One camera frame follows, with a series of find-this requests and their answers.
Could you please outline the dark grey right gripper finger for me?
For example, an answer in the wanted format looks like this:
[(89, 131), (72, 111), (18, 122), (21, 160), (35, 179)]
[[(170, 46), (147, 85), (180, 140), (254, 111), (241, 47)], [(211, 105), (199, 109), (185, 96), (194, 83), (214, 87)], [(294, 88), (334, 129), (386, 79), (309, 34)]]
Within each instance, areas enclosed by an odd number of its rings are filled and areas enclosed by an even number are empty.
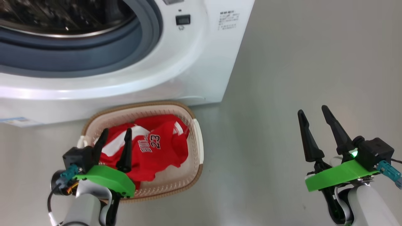
[(321, 161), (325, 155), (323, 151), (318, 148), (318, 145), (310, 132), (310, 124), (305, 116), (304, 111), (300, 109), (297, 112), (297, 116), (300, 125), (300, 133), (306, 162), (312, 163)]
[(350, 151), (355, 150), (352, 144), (352, 140), (346, 131), (343, 129), (342, 125), (330, 111), (328, 106), (323, 105), (321, 107), (326, 123), (330, 126), (331, 131), (336, 142), (336, 152), (338, 155), (343, 157), (343, 160), (352, 160), (354, 157)]

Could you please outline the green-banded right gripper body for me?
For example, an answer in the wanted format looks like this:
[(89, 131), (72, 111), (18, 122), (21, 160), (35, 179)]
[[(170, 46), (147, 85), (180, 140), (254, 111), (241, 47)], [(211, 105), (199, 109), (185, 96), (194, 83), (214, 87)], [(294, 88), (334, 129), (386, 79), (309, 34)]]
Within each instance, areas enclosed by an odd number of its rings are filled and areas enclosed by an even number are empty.
[(309, 192), (319, 191), (325, 198), (330, 218), (336, 225), (352, 225), (356, 221), (351, 201), (347, 195), (351, 189), (340, 191), (347, 185), (366, 183), (378, 171), (367, 171), (356, 160), (347, 161), (338, 166), (330, 166), (320, 161), (315, 164), (315, 172), (305, 177), (305, 184)]

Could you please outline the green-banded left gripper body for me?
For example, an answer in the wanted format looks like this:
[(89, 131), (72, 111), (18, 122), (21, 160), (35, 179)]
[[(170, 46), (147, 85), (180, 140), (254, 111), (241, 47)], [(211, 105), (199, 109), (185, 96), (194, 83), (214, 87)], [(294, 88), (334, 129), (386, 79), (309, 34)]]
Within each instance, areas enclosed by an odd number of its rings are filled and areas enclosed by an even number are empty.
[(115, 226), (120, 201), (134, 197), (134, 182), (126, 173), (106, 165), (93, 166), (76, 178), (79, 180), (76, 190), (78, 213), (84, 215), (79, 220), (88, 226)]

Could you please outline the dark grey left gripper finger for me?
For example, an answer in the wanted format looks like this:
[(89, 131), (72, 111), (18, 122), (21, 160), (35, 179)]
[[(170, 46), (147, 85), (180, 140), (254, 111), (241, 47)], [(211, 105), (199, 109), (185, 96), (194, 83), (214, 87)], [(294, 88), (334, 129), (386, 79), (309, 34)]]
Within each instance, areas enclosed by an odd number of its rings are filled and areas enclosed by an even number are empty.
[(121, 157), (116, 163), (118, 171), (129, 173), (132, 170), (132, 129), (128, 128), (124, 137), (124, 147)]
[(99, 136), (98, 140), (96, 141), (96, 143), (93, 146), (93, 163), (94, 165), (98, 165), (99, 164), (99, 160), (100, 160), (100, 156), (102, 153), (102, 149), (105, 146), (106, 142), (107, 142), (107, 138), (109, 135), (109, 129), (105, 128), (101, 135)]

